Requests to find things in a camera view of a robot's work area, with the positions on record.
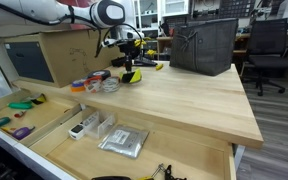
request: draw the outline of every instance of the white cabinet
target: white cabinet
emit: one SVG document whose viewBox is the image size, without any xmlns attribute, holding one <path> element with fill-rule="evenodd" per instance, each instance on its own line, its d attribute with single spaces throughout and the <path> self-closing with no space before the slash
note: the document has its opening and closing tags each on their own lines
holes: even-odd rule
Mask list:
<svg viewBox="0 0 288 180">
<path fill-rule="evenodd" d="M 145 37 L 157 37 L 161 31 L 159 25 L 162 23 L 160 0 L 134 0 L 135 22 L 138 31 Z"/>
<path fill-rule="evenodd" d="M 189 0 L 162 0 L 162 15 L 177 16 L 188 14 Z"/>
</svg>

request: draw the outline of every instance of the clear plastic bag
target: clear plastic bag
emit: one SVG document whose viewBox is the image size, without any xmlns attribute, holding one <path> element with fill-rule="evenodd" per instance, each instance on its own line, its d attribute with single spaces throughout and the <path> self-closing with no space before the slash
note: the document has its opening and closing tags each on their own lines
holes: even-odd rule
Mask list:
<svg viewBox="0 0 288 180">
<path fill-rule="evenodd" d="M 98 147 L 130 158 L 137 158 L 148 134 L 149 131 L 146 130 L 118 125 L 103 139 Z"/>
</svg>

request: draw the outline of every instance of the plastic container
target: plastic container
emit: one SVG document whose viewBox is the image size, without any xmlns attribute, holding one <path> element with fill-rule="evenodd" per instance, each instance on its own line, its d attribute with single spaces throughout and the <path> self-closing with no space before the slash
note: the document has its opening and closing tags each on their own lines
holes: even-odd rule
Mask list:
<svg viewBox="0 0 288 180">
<path fill-rule="evenodd" d="M 84 133 L 92 138 L 100 139 L 115 124 L 113 113 L 96 111 L 83 121 Z"/>
</svg>

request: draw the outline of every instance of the wooden drawer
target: wooden drawer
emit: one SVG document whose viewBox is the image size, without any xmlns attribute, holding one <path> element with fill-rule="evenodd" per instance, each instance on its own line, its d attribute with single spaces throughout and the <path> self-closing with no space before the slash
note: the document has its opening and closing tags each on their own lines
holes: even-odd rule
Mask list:
<svg viewBox="0 0 288 180">
<path fill-rule="evenodd" d="M 77 102 L 46 96 L 46 102 L 34 105 L 32 109 L 26 111 L 23 117 L 15 118 L 14 114 L 20 110 L 11 109 L 7 107 L 7 104 L 10 102 L 19 102 L 30 95 L 31 93 L 28 91 L 18 91 L 0 98 L 0 118 L 9 117 L 11 119 L 11 122 L 5 126 L 14 128 L 35 126 L 31 134 L 20 141 L 0 129 L 0 136 L 3 136 L 2 139 L 8 143 L 14 142 L 11 144 L 12 146 L 18 142 L 25 146 L 33 144 L 80 111 L 80 106 Z"/>
<path fill-rule="evenodd" d="M 172 165 L 175 177 L 188 179 L 236 179 L 231 144 L 186 132 L 180 128 L 154 124 L 150 121 L 117 114 L 117 124 L 148 129 L 150 134 L 137 159 L 101 150 L 100 140 L 89 136 L 75 141 L 68 130 L 80 123 L 94 109 L 79 112 L 48 135 L 28 146 L 39 157 L 61 167 L 77 179 L 121 175 L 137 179 L 153 174 L 158 164 Z M 164 179 L 159 173 L 157 180 Z"/>
</svg>

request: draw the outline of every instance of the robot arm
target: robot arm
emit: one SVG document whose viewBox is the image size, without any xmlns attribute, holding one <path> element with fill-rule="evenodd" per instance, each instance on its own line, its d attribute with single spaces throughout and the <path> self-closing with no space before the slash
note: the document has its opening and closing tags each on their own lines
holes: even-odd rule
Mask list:
<svg viewBox="0 0 288 180">
<path fill-rule="evenodd" d="M 127 23 L 134 27 L 132 0 L 102 0 L 87 8 L 64 5 L 56 0 L 0 0 L 0 27 L 5 25 L 57 25 L 77 23 L 103 29 Z M 116 39 L 140 38 L 118 27 Z"/>
</svg>

